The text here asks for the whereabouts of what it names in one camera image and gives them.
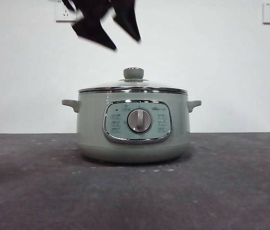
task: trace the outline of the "electric hot pot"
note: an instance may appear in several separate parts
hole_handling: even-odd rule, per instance
[[[77,145],[102,161],[146,163],[180,156],[190,141],[189,113],[201,101],[186,90],[143,79],[144,70],[127,68],[124,79],[79,90],[62,100],[77,113]]]

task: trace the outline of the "glass lid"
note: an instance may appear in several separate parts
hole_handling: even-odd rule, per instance
[[[158,82],[143,79],[144,70],[137,67],[124,69],[124,79],[98,85],[81,92],[167,92],[187,94],[186,90],[172,88]]]

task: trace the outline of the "white wall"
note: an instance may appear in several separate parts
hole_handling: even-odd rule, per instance
[[[202,100],[192,132],[270,131],[270,25],[261,0],[138,0],[138,45],[107,15],[112,52],[55,23],[50,0],[0,0],[0,133],[75,132],[61,99],[123,77],[145,78]]]

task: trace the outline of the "black object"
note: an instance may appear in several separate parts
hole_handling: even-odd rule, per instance
[[[69,0],[62,0],[65,6],[75,11]],[[110,49],[116,50],[115,44],[103,30],[100,19],[113,7],[116,15],[114,21],[118,23],[133,39],[140,41],[140,34],[135,17],[135,0],[72,0],[84,18],[75,23],[72,28],[80,37],[97,42]]]

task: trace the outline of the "dark gray surface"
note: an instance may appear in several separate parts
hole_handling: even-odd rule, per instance
[[[191,136],[179,159],[125,165],[73,134],[0,135],[0,229],[270,230],[270,133]]]

